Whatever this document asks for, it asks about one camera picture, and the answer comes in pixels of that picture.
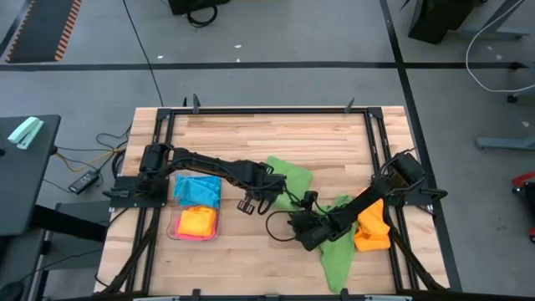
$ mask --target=floor mat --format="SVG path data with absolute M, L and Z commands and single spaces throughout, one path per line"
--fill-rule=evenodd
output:
M 9 49 L 6 62 L 61 60 L 80 10 L 81 0 L 33 0 Z

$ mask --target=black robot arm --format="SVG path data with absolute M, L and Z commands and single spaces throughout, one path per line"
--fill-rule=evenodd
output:
M 304 210 L 290 213 L 291 220 L 288 223 L 296 233 L 296 240 L 306 250 L 312 251 L 322 242 L 333 242 L 343 236 L 351 229 L 357 216 L 379 199 L 403 202 L 408 196 L 418 197 L 422 194 L 424 184 L 425 172 L 420 163 L 409 152 L 401 152 L 387 162 L 372 184 L 348 204 L 322 215 L 312 210 L 315 200 L 307 201 L 305 197 L 302 202 L 305 204 Z M 447 194 L 445 191 L 429 189 L 425 193 L 431 198 L 441 198 Z
M 173 152 L 171 162 L 161 164 Z M 253 161 L 223 161 L 218 158 L 199 155 L 185 148 L 171 145 L 148 145 L 140 165 L 139 195 L 151 197 L 159 193 L 157 178 L 168 177 L 179 170 L 199 171 L 219 176 L 230 184 L 245 190 L 245 198 L 238 204 L 238 210 L 252 214 L 252 200 L 259 201 L 258 213 L 264 214 L 286 189 L 286 176 L 273 174 L 273 168 L 265 163 Z

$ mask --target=black box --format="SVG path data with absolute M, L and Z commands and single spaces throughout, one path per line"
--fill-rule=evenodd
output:
M 188 11 L 195 12 L 214 5 L 227 4 L 231 0 L 168 0 L 174 15 L 182 15 Z

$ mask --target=black table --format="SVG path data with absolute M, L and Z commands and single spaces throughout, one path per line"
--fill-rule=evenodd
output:
M 105 227 L 36 205 L 48 158 L 55 152 L 54 141 L 61 118 L 58 115 L 35 116 L 44 125 L 27 150 L 19 150 L 8 136 L 26 119 L 0 118 L 0 237 L 23 234 L 30 227 L 104 241 Z
M 8 136 L 28 117 L 0 118 L 0 288 L 23 281 L 22 300 L 28 299 L 33 271 L 43 248 L 45 230 L 103 242 L 106 227 L 36 205 L 61 118 L 35 115 L 44 121 L 27 150 L 19 150 Z
M 472 0 L 416 0 L 409 38 L 438 44 L 449 30 L 461 26 L 473 8 Z

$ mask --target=white cable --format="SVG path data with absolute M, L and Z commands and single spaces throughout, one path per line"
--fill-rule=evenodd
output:
M 522 3 L 523 0 L 518 0 L 518 2 L 511 6 L 511 8 L 509 8 L 502 16 L 496 18 L 494 21 L 492 21 L 491 23 L 489 23 L 487 26 L 485 26 L 484 28 L 482 28 L 479 33 L 476 33 L 476 35 L 474 36 L 474 38 L 471 40 L 470 44 L 468 45 L 468 49 L 466 50 L 466 70 L 468 71 L 468 73 L 472 76 L 472 78 L 474 78 L 474 80 L 485 90 L 489 91 L 489 92 L 498 92 L 498 93 L 516 93 L 516 92 L 520 92 L 520 91 L 524 91 L 524 90 L 527 90 L 527 89 L 531 89 L 533 87 L 535 87 L 535 84 L 532 84 L 528 87 L 525 87 L 525 88 L 521 88 L 521 89 L 515 89 L 515 90 L 506 90 L 506 89 L 489 89 L 487 88 L 484 84 L 482 84 L 479 79 L 477 79 L 477 77 L 470 71 L 470 67 L 468 67 L 468 54 L 470 53 L 470 48 L 471 46 L 474 44 L 474 41 L 476 40 L 476 38 L 482 34 L 487 28 L 491 27 L 492 25 L 494 25 L 494 23 L 498 22 L 501 18 L 504 18 L 505 16 L 507 16 L 508 13 L 510 13 L 513 9 L 515 9 L 518 5 L 520 5 L 520 3 Z

